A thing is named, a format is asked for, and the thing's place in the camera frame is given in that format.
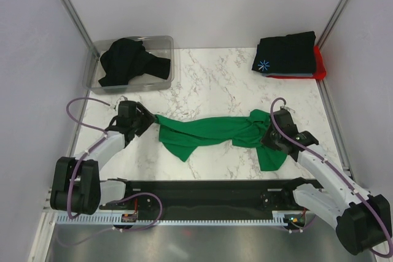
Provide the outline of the green t shirt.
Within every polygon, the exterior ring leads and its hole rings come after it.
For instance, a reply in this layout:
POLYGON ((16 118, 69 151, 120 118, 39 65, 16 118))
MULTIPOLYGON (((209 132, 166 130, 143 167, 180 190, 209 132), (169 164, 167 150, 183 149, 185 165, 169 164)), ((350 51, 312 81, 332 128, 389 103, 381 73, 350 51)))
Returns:
POLYGON ((159 141, 174 156, 185 162, 198 147, 230 141, 235 147, 254 148, 261 171, 277 171, 287 155, 261 143, 270 126, 270 114, 254 109, 246 117, 209 117, 177 121, 156 115, 160 125, 159 141))

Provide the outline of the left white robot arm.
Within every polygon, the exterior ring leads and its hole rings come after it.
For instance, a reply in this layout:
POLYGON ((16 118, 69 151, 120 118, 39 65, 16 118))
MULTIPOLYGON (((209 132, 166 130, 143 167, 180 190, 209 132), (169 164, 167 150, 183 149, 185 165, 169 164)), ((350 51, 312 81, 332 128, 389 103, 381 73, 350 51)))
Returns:
POLYGON ((141 103, 120 102, 117 115, 103 129, 103 135, 74 157, 62 156, 55 165, 50 207, 74 219, 92 215, 100 206, 105 180, 99 172, 107 162, 141 136, 156 121, 156 116, 141 103))

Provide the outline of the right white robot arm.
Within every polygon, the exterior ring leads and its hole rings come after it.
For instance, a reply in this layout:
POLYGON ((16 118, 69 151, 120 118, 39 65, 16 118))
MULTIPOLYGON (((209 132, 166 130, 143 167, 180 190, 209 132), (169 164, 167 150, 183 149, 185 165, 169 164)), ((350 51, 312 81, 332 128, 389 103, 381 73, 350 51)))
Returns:
POLYGON ((386 242, 392 247, 392 221, 389 201, 383 195, 371 195, 329 160, 325 150, 311 133, 290 134, 271 125, 261 142, 306 168, 322 185, 319 191, 299 177, 284 184, 282 204, 288 209, 305 207, 330 225, 342 246, 351 254, 373 250, 386 242))

